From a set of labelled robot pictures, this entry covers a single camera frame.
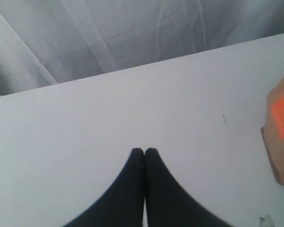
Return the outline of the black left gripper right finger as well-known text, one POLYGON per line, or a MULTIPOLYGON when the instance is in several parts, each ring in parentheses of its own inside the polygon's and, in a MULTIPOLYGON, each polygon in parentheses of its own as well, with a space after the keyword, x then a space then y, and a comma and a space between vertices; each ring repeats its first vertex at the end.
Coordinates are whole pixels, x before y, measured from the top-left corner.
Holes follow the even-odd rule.
POLYGON ((145 151, 146 212, 150 227, 229 227, 175 180, 155 148, 145 151))

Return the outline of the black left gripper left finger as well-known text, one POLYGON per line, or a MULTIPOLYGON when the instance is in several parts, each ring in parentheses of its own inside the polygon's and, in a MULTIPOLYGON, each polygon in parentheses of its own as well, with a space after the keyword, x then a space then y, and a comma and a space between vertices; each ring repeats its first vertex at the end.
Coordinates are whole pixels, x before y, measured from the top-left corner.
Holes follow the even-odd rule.
POLYGON ((144 210, 144 152, 133 148, 118 177, 67 227, 141 227, 144 210))

